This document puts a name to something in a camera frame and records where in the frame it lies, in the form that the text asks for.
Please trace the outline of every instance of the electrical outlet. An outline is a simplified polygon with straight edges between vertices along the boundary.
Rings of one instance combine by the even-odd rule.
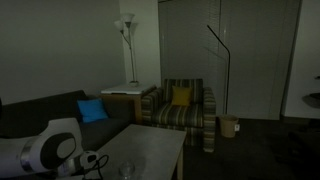
[[[240,131],[240,124],[234,125],[234,131]]]

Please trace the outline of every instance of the table leg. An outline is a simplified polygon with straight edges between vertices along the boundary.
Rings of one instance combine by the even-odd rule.
[[[177,180],[183,180],[183,146],[177,162]]]
[[[142,124],[142,113],[141,113],[141,96],[132,98],[134,101],[134,109],[136,115],[136,124]]]

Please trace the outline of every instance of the wall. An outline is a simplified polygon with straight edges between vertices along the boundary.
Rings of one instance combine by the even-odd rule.
[[[159,20],[157,0],[119,0],[120,13],[133,13],[133,49],[137,80],[141,84],[161,84]],[[126,79],[132,80],[130,51],[123,40]]]
[[[311,99],[306,98],[310,93],[320,92],[320,80],[315,79],[320,75],[319,9],[319,0],[302,2],[288,90],[282,110],[286,117],[320,119],[320,103],[314,104]]]
[[[0,1],[4,104],[125,82],[117,0]]]

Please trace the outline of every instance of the armrest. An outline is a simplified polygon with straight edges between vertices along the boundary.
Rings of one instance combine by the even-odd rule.
[[[141,99],[142,120],[144,124],[151,121],[152,114],[159,109],[163,101],[163,88],[157,88]]]
[[[210,87],[203,88],[203,116],[205,120],[215,120],[216,100]]]
[[[205,152],[214,151],[216,131],[216,101],[209,87],[203,88],[203,149]]]

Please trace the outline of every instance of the white side table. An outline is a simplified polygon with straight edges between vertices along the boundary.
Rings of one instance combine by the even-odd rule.
[[[125,84],[102,90],[100,97],[106,100],[133,100],[136,124],[142,124],[141,98],[149,92],[151,92],[152,90],[154,90],[155,88],[155,85],[140,85],[137,87],[131,87]]]

